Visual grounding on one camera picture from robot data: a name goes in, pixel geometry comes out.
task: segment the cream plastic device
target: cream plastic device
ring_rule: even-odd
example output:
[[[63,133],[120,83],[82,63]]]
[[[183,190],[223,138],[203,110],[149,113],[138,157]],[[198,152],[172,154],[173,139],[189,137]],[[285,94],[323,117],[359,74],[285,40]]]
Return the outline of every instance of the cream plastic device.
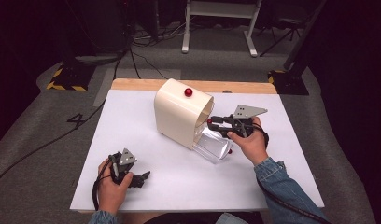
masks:
[[[155,96],[158,131],[193,149],[214,106],[214,97],[174,79],[167,80]]]

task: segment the red button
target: red button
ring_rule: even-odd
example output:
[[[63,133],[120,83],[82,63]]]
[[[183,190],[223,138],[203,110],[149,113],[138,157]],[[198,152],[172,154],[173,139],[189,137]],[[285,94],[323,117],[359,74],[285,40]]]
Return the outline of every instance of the red button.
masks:
[[[185,96],[191,97],[191,95],[193,94],[193,90],[191,88],[187,88],[185,89],[184,93],[185,93]]]

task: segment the right hand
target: right hand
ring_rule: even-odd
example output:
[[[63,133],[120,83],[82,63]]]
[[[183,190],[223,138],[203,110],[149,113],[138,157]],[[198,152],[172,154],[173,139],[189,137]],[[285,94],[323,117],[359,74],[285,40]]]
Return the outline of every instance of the right hand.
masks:
[[[252,118],[253,123],[261,125],[258,117]],[[252,135],[247,138],[240,137],[236,133],[228,132],[228,136],[242,149],[244,155],[251,160],[254,165],[266,160],[269,156],[266,152],[263,134],[255,130]]]

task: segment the floor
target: floor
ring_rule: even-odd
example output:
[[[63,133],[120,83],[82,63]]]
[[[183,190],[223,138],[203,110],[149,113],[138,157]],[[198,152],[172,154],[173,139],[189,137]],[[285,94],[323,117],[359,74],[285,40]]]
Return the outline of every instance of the floor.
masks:
[[[297,38],[284,40],[265,57],[252,58],[242,33],[245,29],[197,29],[190,35],[188,54],[181,53],[181,35],[153,47],[133,46],[133,52],[139,55],[134,55],[139,76],[163,78],[151,63],[165,77],[177,79],[267,82],[270,70],[283,70],[282,64]],[[252,38],[257,49],[273,43],[268,31]],[[87,91],[47,90],[59,65],[39,76],[36,85],[41,93],[0,142],[0,174],[19,158],[41,148],[0,179],[0,223],[87,223],[91,217],[70,211],[69,205],[101,111],[76,131],[43,146],[73,129],[68,119],[78,113],[87,118],[96,111],[105,99],[115,64],[97,67]],[[120,62],[117,77],[136,77],[130,53]],[[308,96],[280,97],[326,204],[322,210],[332,223],[374,223],[363,185],[335,140],[319,85],[309,69],[304,71],[303,81]],[[264,223],[272,223],[267,211],[261,214]],[[133,215],[120,220],[144,222],[131,221]]]

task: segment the wooden table edge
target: wooden table edge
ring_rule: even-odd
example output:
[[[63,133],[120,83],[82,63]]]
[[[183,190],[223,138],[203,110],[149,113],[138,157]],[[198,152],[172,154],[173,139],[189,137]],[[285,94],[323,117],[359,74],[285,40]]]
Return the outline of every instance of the wooden table edge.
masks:
[[[165,82],[165,79],[117,78],[112,82],[111,90],[157,91]],[[271,83],[201,80],[179,80],[179,82],[204,92],[277,94],[275,86]]]

